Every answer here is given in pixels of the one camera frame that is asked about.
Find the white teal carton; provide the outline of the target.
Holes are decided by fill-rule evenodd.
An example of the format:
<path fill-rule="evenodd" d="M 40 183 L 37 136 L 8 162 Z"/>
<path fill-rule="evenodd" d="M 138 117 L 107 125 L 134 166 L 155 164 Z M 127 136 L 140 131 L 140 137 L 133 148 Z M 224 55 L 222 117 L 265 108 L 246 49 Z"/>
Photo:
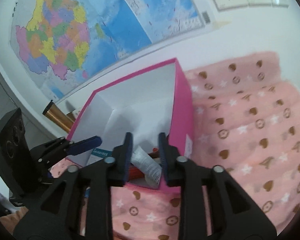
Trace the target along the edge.
<path fill-rule="evenodd" d="M 104 158 L 111 157 L 111 155 L 112 155 L 111 151 L 103 150 L 100 148 L 95 148 L 95 149 L 93 149 L 93 151 L 87 161 L 87 166 L 90 164 L 93 164 L 97 161 L 100 161 Z"/>

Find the gold thermos bottle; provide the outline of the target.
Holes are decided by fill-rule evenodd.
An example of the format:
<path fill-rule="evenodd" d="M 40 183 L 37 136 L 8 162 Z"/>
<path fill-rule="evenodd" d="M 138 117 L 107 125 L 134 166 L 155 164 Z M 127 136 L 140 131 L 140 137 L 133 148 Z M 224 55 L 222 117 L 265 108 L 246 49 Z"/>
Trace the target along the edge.
<path fill-rule="evenodd" d="M 74 122 L 65 115 L 51 100 L 42 112 L 42 115 L 69 134 Z"/>

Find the pink cardboard box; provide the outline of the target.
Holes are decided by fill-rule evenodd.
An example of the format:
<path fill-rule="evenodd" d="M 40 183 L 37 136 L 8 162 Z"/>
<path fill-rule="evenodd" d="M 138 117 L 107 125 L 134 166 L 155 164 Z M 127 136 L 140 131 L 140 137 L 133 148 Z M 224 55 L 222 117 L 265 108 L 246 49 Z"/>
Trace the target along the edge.
<path fill-rule="evenodd" d="M 93 136 L 111 151 L 127 132 L 133 147 L 151 153 L 165 133 L 170 145 L 190 157 L 194 139 L 190 85 L 176 58 L 155 64 L 94 90 L 73 124 L 68 139 Z"/>

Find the pink patterned cloth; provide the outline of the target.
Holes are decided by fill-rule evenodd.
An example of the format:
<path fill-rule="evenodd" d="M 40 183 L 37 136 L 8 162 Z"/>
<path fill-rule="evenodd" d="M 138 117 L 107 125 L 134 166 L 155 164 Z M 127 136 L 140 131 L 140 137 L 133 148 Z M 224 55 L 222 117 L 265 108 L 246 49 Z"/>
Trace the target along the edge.
<path fill-rule="evenodd" d="M 277 53 L 227 59 L 183 73 L 190 85 L 190 158 L 223 166 L 282 232 L 300 208 L 300 92 Z"/>

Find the wall map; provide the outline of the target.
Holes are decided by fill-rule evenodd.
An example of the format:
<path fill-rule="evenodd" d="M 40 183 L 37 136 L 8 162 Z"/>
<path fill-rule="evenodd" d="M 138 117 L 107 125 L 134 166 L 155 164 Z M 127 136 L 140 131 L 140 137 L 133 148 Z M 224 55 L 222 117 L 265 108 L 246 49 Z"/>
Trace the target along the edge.
<path fill-rule="evenodd" d="M 129 55 L 203 26 L 193 0 L 17 0 L 10 45 L 57 101 Z"/>

